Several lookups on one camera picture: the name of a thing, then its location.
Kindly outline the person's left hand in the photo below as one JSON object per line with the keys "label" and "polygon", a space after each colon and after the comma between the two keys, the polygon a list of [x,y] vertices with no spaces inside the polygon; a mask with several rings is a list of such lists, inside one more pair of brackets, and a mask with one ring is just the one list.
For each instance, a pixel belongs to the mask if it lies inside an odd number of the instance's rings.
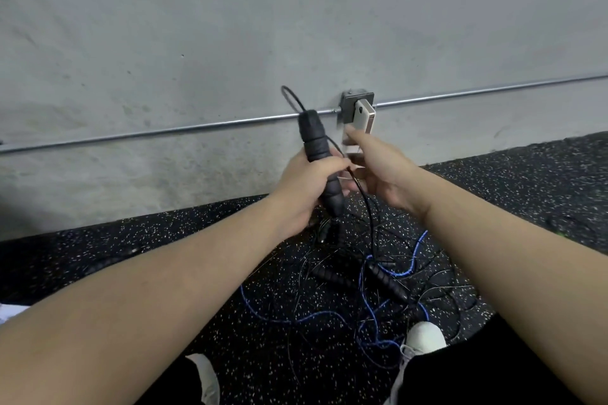
{"label": "person's left hand", "polygon": [[[335,149],[330,151],[332,156],[343,157]],[[336,174],[345,177],[347,172]],[[270,220],[271,236],[276,243],[307,228],[327,180],[328,177],[315,174],[303,150],[290,159],[278,185],[263,200],[263,209]]]}

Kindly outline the person's right hand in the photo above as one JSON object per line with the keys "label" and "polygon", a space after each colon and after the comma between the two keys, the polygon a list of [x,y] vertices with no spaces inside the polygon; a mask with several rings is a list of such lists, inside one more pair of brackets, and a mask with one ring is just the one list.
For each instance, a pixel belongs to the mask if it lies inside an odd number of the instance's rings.
{"label": "person's right hand", "polygon": [[349,158],[355,165],[351,177],[371,195],[380,196],[391,207],[423,220],[431,206],[434,174],[417,166],[397,147],[377,138],[373,155]]}

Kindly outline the person's right forearm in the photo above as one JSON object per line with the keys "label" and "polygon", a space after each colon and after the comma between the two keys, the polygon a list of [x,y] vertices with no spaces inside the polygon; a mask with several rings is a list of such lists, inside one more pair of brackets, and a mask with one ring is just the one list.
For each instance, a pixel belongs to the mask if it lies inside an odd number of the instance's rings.
{"label": "person's right forearm", "polygon": [[425,226],[587,405],[608,405],[608,256],[416,167]]}

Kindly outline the person's left forearm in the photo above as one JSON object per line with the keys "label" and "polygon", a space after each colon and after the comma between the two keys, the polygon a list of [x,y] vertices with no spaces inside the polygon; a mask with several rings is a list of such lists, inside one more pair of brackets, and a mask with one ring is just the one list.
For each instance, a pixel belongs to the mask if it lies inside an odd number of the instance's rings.
{"label": "person's left forearm", "polygon": [[0,405],[133,405],[255,267],[308,224],[276,191],[102,271],[0,326]]}

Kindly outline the beige plug-in charger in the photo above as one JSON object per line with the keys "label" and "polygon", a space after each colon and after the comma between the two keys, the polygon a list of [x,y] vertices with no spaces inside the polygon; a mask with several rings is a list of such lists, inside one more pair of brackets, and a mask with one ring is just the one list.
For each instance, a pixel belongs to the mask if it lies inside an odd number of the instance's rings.
{"label": "beige plug-in charger", "polygon": [[359,99],[354,105],[352,125],[356,130],[370,134],[375,122],[376,110],[368,99]]}

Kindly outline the grey electrical outlet box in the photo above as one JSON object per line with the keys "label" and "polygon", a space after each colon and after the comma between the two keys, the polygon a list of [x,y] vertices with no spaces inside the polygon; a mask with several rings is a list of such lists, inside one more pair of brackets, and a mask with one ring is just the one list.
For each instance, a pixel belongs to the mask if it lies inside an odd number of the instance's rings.
{"label": "grey electrical outlet box", "polygon": [[342,124],[353,123],[356,103],[361,99],[365,99],[370,105],[373,105],[375,94],[363,88],[349,89],[342,93],[339,102],[339,121]]}

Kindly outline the metal conduit pipe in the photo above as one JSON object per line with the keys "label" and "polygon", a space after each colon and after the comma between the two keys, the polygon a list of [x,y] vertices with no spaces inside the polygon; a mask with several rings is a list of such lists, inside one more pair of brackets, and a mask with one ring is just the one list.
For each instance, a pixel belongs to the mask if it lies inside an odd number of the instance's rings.
{"label": "metal conduit pipe", "polygon": [[[507,93],[511,91],[521,91],[533,88],[543,88],[559,85],[570,85],[589,81],[608,80],[608,70],[603,72],[594,72],[590,74],[579,74],[577,76],[534,80],[529,82],[519,82],[507,85],[487,86],[484,88],[471,88],[461,91],[453,91],[449,93],[440,93],[432,95],[420,95],[404,97],[402,99],[377,102],[372,99],[370,105],[374,109],[387,109],[392,107],[402,107],[410,104],[419,104],[433,101],[443,101],[448,99],[460,99],[462,97],[481,96],[485,94]],[[146,138],[156,138],[165,136],[178,136],[182,134],[194,134],[213,132],[218,130],[227,130],[239,127],[251,127],[266,124],[273,124],[288,120],[297,119],[297,113],[284,115],[270,115],[251,117],[246,119],[234,119],[229,121],[209,122],[196,125],[185,125],[179,127],[168,127],[154,130],[137,131],[129,133],[107,134],[102,136],[80,138],[76,140],[59,140],[52,142],[38,142],[28,144],[0,144],[0,156],[11,155],[17,153],[30,153],[41,150],[49,150],[56,148],[72,148],[81,146],[93,146],[102,143],[122,142],[126,140],[140,140]]]}

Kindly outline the white right shoe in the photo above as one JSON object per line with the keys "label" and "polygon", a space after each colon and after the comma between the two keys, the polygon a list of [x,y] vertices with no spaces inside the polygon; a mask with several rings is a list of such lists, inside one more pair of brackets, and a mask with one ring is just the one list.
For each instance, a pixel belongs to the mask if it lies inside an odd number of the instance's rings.
{"label": "white right shoe", "polygon": [[414,357],[430,354],[446,347],[447,342],[439,326],[428,321],[413,325],[400,345],[398,374],[391,386],[390,395],[383,405],[398,404],[398,393],[404,381],[404,370]]}

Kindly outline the white shoe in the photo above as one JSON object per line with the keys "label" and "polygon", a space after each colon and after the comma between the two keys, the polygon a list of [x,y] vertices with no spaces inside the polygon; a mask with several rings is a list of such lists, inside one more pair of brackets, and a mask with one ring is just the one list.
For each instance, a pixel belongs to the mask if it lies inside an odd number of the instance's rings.
{"label": "white shoe", "polygon": [[398,374],[391,386],[390,395],[383,405],[398,404],[398,393],[404,381],[404,370],[414,357],[430,354],[446,347],[447,342],[439,326],[428,321],[413,325],[400,345]]}
{"label": "white shoe", "polygon": [[210,360],[200,353],[186,355],[186,358],[194,363],[198,371],[202,405],[219,405],[221,390],[217,374]]}

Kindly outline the white left shoe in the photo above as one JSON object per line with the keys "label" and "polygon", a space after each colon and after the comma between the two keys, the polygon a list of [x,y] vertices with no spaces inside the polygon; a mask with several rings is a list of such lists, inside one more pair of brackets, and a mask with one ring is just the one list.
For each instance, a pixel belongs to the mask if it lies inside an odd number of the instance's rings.
{"label": "white left shoe", "polygon": [[200,353],[186,355],[186,358],[194,363],[198,371],[202,405],[219,405],[221,390],[217,374],[210,360]]}

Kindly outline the white cloth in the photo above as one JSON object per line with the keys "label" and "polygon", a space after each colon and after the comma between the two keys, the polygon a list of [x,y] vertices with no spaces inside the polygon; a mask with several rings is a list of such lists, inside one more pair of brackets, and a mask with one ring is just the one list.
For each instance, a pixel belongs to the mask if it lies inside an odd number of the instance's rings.
{"label": "white cloth", "polygon": [[12,317],[15,317],[25,310],[27,310],[30,306],[26,305],[15,305],[8,303],[0,303],[0,325],[6,323]]}

